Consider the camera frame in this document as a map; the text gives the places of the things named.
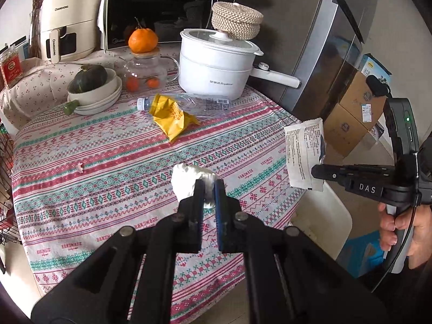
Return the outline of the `white tissue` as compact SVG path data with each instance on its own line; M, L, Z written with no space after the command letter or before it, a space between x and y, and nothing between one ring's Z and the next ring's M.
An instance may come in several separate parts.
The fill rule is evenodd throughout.
M204 209L215 208L214 185L218 176L209 169L197 165L179 163L174 165L171 185L178 202L192 197L195 191L195 182L204 182Z

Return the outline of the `white printed packet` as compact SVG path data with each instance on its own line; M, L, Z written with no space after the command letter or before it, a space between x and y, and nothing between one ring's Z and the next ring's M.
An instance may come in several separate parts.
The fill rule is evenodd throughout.
M291 187L322 192L324 181L312 176L312 167L325 157L324 125L321 118L284 127L286 168Z

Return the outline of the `yellow snack wrapper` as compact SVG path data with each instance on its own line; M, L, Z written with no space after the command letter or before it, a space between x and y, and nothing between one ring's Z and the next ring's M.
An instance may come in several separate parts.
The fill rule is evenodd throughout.
M194 115L185 112L174 98L157 94L151 101L149 114L170 142L177 139L189 125L199 125Z

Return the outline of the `clear plastic water bottle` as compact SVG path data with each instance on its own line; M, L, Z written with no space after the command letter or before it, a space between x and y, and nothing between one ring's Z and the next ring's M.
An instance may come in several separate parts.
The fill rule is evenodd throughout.
M136 102L138 111L150 113L153 101L162 96L174 100L179 109L198 119L220 118L231 111L231 101L227 97L212 97L187 93L162 93L146 97L139 97Z

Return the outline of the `cardboard box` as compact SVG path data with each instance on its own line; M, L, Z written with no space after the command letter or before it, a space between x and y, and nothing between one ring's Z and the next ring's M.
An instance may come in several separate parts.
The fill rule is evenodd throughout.
M356 72L339 104L370 130L381 117L387 97L376 97L366 80L367 77L362 72Z
M366 128L339 104L324 121L326 142L343 157L348 156L366 134Z

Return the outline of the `small dark white box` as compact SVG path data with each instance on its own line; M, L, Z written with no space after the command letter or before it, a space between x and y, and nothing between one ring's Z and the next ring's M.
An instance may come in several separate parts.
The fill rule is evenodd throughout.
M376 122L375 125L369 130L369 134L375 141L379 141L381 136L384 134L384 127L380 124L380 122Z

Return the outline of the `upper cardboard box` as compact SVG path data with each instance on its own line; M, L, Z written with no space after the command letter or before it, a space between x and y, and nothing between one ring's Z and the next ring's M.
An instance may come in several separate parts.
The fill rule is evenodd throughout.
M366 80L367 77L362 72L356 72L339 104L370 130L381 117L387 97L376 97Z

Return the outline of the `white bowl stack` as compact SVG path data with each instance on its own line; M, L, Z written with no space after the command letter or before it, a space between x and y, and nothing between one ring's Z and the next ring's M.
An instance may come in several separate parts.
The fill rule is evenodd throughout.
M103 110L103 106L112 104L119 98L122 91L122 80L113 69L105 69L108 79L103 86L81 94L68 92L67 102L63 105L63 111L67 116L76 110L88 113L93 109Z

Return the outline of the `dark grey refrigerator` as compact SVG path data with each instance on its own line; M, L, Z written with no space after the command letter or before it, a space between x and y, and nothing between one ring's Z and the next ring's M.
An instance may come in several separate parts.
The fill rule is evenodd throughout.
M248 85L304 121L327 118L355 74L378 0L236 0L264 16L256 58L300 80L298 89L261 80Z

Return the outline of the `woven straw basket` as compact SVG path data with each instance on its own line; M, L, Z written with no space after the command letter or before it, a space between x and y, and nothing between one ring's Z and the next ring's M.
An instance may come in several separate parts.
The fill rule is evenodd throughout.
M264 15L256 9L236 2L215 2L212 5L212 26L234 39L251 40L260 32Z

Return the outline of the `orange tangerine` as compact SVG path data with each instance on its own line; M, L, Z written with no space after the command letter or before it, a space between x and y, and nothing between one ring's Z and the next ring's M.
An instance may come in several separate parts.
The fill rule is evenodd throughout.
M143 28L137 18L137 28L128 39L128 46L133 53L141 54L153 51L159 42L157 34L147 28Z

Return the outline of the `dotted white cloth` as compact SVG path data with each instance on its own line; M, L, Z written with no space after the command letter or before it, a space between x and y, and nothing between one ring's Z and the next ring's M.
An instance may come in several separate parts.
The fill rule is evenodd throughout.
M23 76L10 89L1 90L1 123L10 135L36 115L66 102L67 87L83 65L101 65L120 73L130 53L102 50L72 62L52 64L38 58L23 62Z

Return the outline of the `cream air fryer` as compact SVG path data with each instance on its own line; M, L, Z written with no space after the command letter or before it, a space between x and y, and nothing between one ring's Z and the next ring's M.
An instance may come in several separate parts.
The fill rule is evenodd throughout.
M44 0L40 10L41 58L53 64L89 55L97 44L100 0Z

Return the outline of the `red tea tin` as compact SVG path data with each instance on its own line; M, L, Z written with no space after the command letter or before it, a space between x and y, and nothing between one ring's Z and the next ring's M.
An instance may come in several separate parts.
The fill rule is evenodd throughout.
M8 89L14 87L23 75L19 53L14 46L9 47L1 54L1 75L4 86Z

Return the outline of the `dried twig vase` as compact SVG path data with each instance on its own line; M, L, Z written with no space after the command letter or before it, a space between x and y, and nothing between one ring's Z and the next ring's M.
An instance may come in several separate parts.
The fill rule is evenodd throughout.
M40 42L40 13L43 1L44 0L32 0L29 30L29 56L31 58L42 58Z

